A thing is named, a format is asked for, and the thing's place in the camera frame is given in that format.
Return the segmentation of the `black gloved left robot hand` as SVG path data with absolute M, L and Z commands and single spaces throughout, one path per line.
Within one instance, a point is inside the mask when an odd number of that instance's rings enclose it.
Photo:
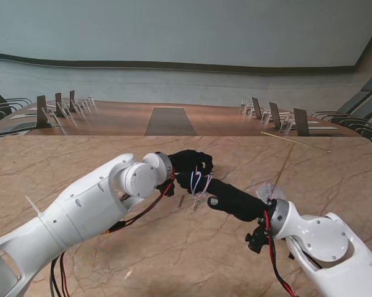
M 192 173 L 199 171 L 203 176 L 213 170 L 213 158 L 211 155 L 195 150 L 182 150 L 169 155 L 171 164 L 176 173 L 179 184 L 188 184 Z

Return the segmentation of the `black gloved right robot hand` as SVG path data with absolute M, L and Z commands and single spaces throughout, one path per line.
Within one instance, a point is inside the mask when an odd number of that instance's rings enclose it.
M 186 189 L 189 194 L 192 189 L 199 193 L 204 190 L 208 178 L 202 176 L 198 181 L 198 175 L 191 174 L 188 184 L 179 184 L 181 188 Z M 237 189 L 231 184 L 226 184 L 218 179 L 212 179 L 206 192 L 214 198 L 208 198 L 207 204 L 211 209 L 223 211 L 243 222 L 251 222 L 257 218 L 264 217 L 264 211 L 268 211 L 269 207 L 261 199 L 251 196 L 250 194 Z

